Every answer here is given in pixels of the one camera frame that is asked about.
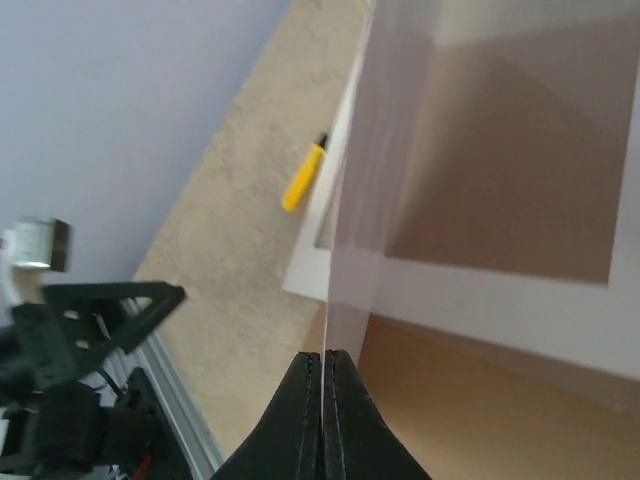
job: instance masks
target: beige table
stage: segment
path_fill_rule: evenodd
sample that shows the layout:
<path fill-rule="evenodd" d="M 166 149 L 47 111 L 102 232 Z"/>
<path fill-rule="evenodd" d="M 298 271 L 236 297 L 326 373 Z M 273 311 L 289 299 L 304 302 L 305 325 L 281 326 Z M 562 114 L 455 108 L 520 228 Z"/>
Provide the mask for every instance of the beige table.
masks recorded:
<path fill-rule="evenodd" d="M 162 336 L 227 455 L 317 309 L 280 289 L 302 215 L 280 196 L 331 124 L 364 16 L 363 0 L 293 1 L 138 272 L 187 289 Z"/>

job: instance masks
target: transparent plastic sheet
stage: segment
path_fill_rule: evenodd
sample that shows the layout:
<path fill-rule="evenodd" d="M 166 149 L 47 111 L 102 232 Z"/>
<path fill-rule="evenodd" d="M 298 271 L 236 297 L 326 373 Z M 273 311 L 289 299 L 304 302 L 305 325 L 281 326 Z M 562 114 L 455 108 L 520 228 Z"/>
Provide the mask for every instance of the transparent plastic sheet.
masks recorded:
<path fill-rule="evenodd" d="M 371 314 L 640 416 L 640 2 L 378 0 L 327 348 Z"/>

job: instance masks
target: white wall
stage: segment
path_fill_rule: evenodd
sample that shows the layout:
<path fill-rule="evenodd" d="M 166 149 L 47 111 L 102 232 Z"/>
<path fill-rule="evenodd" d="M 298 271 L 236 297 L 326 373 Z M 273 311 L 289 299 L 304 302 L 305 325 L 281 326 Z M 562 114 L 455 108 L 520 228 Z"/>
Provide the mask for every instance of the white wall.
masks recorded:
<path fill-rule="evenodd" d="M 288 4 L 0 2 L 0 228 L 59 217 L 64 281 L 130 279 Z"/>

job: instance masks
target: yellow marker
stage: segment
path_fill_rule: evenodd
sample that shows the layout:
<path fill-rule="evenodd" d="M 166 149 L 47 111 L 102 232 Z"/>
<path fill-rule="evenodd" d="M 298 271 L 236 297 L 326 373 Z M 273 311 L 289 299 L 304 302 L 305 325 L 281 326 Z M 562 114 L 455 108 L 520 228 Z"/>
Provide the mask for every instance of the yellow marker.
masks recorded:
<path fill-rule="evenodd" d="M 304 196 L 309 185 L 311 185 L 318 166 L 324 158 L 325 147 L 327 146 L 328 140 L 329 136 L 326 133 L 320 135 L 318 141 L 311 147 L 311 151 L 309 155 L 307 155 L 306 160 L 296 172 L 296 176 L 291 180 L 287 191 L 282 197 L 282 208 L 287 212 L 295 210 L 298 203 L 300 203 L 300 199 Z"/>

